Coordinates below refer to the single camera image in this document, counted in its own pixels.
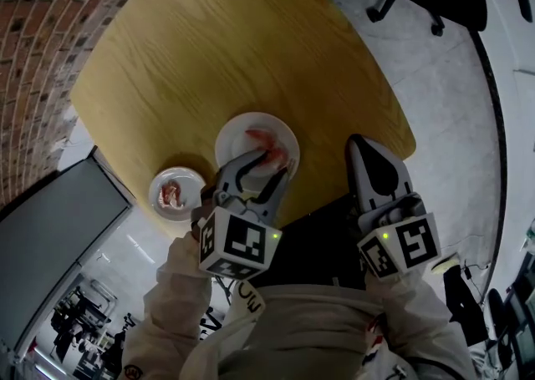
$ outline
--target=chair wheel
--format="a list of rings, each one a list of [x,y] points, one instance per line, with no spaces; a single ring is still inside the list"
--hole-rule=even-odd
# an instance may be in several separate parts
[[[434,36],[442,37],[442,34],[444,34],[444,29],[438,25],[431,25],[431,32]]]
[[[372,23],[380,21],[379,11],[376,8],[367,8],[366,14],[368,15],[368,18]]]

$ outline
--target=white cube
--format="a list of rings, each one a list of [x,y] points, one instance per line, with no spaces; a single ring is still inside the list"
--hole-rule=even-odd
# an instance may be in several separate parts
[[[199,268],[239,281],[269,268],[282,235],[220,206],[200,227]]]
[[[441,256],[432,213],[375,229],[358,243],[358,247],[379,279],[404,274]]]

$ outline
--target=brick wall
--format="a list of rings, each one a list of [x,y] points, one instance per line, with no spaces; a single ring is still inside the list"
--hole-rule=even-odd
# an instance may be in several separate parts
[[[69,91],[127,0],[0,0],[0,209],[55,170]]]

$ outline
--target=white plate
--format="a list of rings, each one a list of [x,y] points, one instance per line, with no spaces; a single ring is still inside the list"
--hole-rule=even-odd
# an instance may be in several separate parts
[[[281,119],[266,113],[240,114],[222,127],[216,139],[217,166],[222,167],[239,155],[257,148],[257,143],[245,133],[248,129],[265,129],[276,135],[278,145],[288,151],[288,163],[291,165],[290,179],[292,179],[299,165],[298,140]],[[242,178],[243,189],[259,193],[276,172],[277,169],[269,165],[255,168]]]
[[[158,203],[160,188],[166,182],[174,180],[181,187],[181,202],[184,207],[181,210],[161,207]],[[191,210],[201,206],[201,190],[205,181],[194,170],[189,168],[175,167],[161,171],[150,183],[149,203],[156,214],[169,221],[188,221],[191,218]]]

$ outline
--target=shoe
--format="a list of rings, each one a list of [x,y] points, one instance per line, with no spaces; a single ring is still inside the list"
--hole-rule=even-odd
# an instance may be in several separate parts
[[[453,266],[459,266],[461,264],[461,258],[459,257],[459,254],[454,252],[447,258],[439,261],[431,268],[431,273],[434,275],[443,275],[448,270],[450,270]]]

